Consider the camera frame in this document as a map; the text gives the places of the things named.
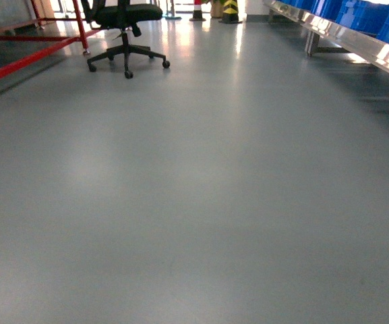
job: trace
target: red crossbar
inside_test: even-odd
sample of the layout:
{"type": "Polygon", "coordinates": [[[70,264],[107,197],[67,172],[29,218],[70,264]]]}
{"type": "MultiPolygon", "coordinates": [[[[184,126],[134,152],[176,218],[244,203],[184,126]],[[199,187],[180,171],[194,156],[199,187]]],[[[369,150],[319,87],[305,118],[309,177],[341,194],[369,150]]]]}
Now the red crossbar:
{"type": "Polygon", "coordinates": [[[0,36],[0,41],[16,42],[59,42],[70,38],[68,36],[0,36]]]}
{"type": "Polygon", "coordinates": [[[10,63],[4,67],[0,68],[0,79],[15,72],[18,71],[27,65],[30,65],[39,59],[42,59],[43,57],[46,57],[74,42],[82,42],[84,49],[86,50],[88,48],[88,42],[86,40],[87,37],[97,33],[99,30],[90,30],[88,32],[85,32],[84,25],[83,25],[83,19],[80,14],[79,10],[79,5],[77,0],[73,0],[73,6],[74,6],[74,11],[76,13],[76,18],[41,18],[39,16],[37,7],[34,3],[34,0],[31,0],[32,2],[32,7],[34,9],[34,13],[36,14],[37,19],[35,20],[30,20],[28,22],[21,22],[19,24],[14,24],[11,26],[6,26],[6,27],[1,27],[0,32],[4,32],[6,30],[12,30],[24,26],[28,26],[31,24],[41,24],[42,21],[76,21],[78,23],[79,27],[79,33],[80,35],[77,36],[2,36],[0,35],[0,41],[56,41],[58,43],[51,45],[47,47],[46,49],[42,49],[40,51],[37,51],[29,56],[26,56],[22,59],[19,59],[13,63],[10,63]]]}

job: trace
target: chair base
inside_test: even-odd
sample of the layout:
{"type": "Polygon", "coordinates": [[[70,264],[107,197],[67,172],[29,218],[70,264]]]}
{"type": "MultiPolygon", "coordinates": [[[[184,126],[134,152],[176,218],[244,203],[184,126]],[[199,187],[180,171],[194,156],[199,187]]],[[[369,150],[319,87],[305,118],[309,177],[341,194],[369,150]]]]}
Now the chair base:
{"type": "Polygon", "coordinates": [[[162,66],[167,69],[170,67],[170,62],[166,60],[166,55],[153,52],[149,46],[140,46],[140,45],[131,45],[128,42],[128,35],[124,31],[122,32],[122,45],[111,47],[107,49],[106,52],[101,53],[97,56],[91,57],[87,60],[88,67],[91,72],[95,72],[97,70],[96,66],[92,64],[92,62],[99,61],[101,59],[109,59],[113,61],[115,56],[118,54],[124,54],[124,68],[125,68],[125,77],[127,79],[133,78],[133,72],[131,72],[128,68],[128,58],[131,53],[147,55],[149,58],[159,57],[163,60],[162,66]]]}

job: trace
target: office chair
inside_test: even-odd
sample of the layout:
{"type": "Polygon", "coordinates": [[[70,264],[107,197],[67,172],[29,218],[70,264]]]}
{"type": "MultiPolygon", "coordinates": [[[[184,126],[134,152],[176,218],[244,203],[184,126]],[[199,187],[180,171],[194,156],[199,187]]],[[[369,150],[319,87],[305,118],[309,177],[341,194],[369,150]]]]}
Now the office chair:
{"type": "Polygon", "coordinates": [[[128,69],[128,57],[130,53],[147,55],[151,59],[159,57],[163,60],[162,66],[164,69],[170,67],[170,62],[166,60],[166,55],[152,52],[150,47],[147,46],[129,44],[126,32],[127,28],[131,27],[133,35],[139,37],[142,33],[140,32],[137,22],[160,20],[162,17],[162,10],[158,6],[147,3],[130,5],[129,0],[118,0],[118,5],[106,7],[106,0],[94,0],[91,8],[88,0],[81,0],[81,2],[82,7],[84,8],[86,21],[91,24],[91,28],[92,23],[95,22],[100,25],[100,27],[93,29],[104,30],[117,28],[121,30],[122,45],[111,47],[110,49],[107,49],[105,53],[91,57],[87,60],[91,72],[97,70],[92,62],[106,58],[113,61],[116,55],[122,53],[124,54],[125,77],[127,79],[133,78],[133,72],[128,69]]]}

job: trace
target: striped bollard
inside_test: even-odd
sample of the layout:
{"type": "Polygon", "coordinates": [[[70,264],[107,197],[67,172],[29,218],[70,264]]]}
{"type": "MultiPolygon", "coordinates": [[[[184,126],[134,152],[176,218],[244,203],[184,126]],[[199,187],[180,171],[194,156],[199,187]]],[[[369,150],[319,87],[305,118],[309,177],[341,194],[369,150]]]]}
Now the striped bollard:
{"type": "Polygon", "coordinates": [[[206,19],[202,15],[202,0],[194,0],[193,18],[189,19],[190,22],[204,22],[206,19]]]}
{"type": "Polygon", "coordinates": [[[237,0],[227,0],[224,4],[224,11],[220,22],[223,24],[238,24],[240,23],[238,13],[237,0]]]}

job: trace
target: stainless steel shelf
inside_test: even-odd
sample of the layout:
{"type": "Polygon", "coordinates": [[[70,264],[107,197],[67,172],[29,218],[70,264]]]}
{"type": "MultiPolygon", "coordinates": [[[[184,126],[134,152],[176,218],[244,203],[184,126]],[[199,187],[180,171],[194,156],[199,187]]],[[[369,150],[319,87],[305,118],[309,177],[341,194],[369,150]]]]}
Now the stainless steel shelf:
{"type": "Polygon", "coordinates": [[[299,23],[389,73],[389,44],[280,1],[263,0],[263,3],[272,11],[299,23]]]}

